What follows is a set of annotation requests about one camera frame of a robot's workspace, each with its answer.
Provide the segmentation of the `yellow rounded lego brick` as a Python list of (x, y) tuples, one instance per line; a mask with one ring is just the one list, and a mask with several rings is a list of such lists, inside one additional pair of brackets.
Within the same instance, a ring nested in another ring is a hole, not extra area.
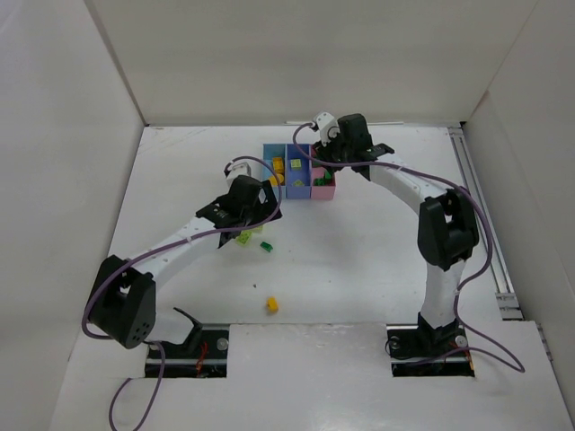
[(283, 186), (285, 184), (285, 178), (282, 174), (277, 174), (276, 176), (271, 175), (268, 177), (268, 180), (273, 187)]

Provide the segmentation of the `small dark green lego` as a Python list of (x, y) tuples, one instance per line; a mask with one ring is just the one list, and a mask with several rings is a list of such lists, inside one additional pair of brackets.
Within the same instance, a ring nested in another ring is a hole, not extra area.
[(266, 252), (272, 252), (273, 246), (268, 242), (261, 242), (260, 247)]

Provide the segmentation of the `yellow arch lego brick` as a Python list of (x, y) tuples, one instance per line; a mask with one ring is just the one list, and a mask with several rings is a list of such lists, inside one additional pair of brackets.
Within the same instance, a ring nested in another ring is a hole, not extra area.
[(275, 173), (284, 174), (285, 173), (284, 159), (282, 157), (273, 157), (272, 168)]

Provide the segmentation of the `small yellow lego brick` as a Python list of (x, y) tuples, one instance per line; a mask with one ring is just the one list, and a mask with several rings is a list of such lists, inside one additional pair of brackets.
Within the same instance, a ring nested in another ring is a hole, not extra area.
[(274, 297), (269, 297), (266, 300), (266, 309), (268, 313), (276, 313), (279, 310), (279, 304)]

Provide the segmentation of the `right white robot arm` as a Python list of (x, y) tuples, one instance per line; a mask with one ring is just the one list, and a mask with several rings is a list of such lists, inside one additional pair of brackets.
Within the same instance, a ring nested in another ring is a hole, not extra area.
[(314, 153), (336, 172), (349, 166), (406, 204), (418, 217), (417, 246), (427, 264), (426, 290), (415, 327), (390, 327), (392, 358), (439, 356), (461, 335), (454, 303), (466, 261), (479, 242), (473, 206), (453, 185), (411, 169), (394, 150), (376, 145), (361, 114), (336, 119), (322, 112), (312, 123)]

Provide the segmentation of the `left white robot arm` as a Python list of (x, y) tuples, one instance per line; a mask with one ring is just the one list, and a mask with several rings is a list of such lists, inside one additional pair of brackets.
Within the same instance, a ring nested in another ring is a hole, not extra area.
[(236, 177), (225, 195), (153, 248), (127, 259), (111, 255), (102, 262), (84, 308), (84, 334), (113, 339), (126, 349), (143, 343), (192, 348), (199, 322), (179, 308), (158, 312), (158, 292), (194, 261), (280, 216), (269, 181)]

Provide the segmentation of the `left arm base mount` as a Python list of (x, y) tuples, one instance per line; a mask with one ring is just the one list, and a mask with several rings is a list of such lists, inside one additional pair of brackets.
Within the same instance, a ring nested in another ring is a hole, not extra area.
[(152, 345), (146, 353), (144, 376), (167, 379), (225, 378), (230, 327), (203, 324), (179, 308), (159, 312), (151, 332)]

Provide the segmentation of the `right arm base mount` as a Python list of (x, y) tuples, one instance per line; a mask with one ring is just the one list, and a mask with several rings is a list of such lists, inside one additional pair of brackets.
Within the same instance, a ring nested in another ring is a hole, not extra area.
[(419, 315), (414, 324), (387, 325), (386, 334), (393, 377), (475, 377), (458, 321), (433, 329)]

